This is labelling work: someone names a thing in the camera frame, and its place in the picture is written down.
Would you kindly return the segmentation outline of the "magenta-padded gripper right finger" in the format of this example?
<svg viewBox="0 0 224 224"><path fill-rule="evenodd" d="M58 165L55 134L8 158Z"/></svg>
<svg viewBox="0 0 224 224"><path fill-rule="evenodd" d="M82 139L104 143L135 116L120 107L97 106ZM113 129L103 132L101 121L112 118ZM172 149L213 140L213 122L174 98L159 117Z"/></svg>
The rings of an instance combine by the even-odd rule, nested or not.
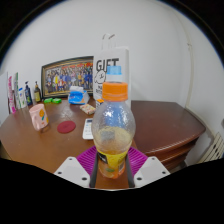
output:
<svg viewBox="0 0 224 224"><path fill-rule="evenodd" d="M170 174L157 157L148 157L133 147L126 157L126 169L130 188L143 187Z"/></svg>

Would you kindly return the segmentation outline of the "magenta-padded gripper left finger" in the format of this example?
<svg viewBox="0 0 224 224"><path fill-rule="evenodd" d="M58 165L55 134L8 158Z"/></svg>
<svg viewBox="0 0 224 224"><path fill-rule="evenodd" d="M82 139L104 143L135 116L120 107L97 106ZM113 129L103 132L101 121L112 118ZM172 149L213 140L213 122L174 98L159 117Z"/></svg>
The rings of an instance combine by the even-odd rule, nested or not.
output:
<svg viewBox="0 0 224 224"><path fill-rule="evenodd" d="M93 146L77 157L67 157L54 174L81 187L94 188L97 162L97 150Z"/></svg>

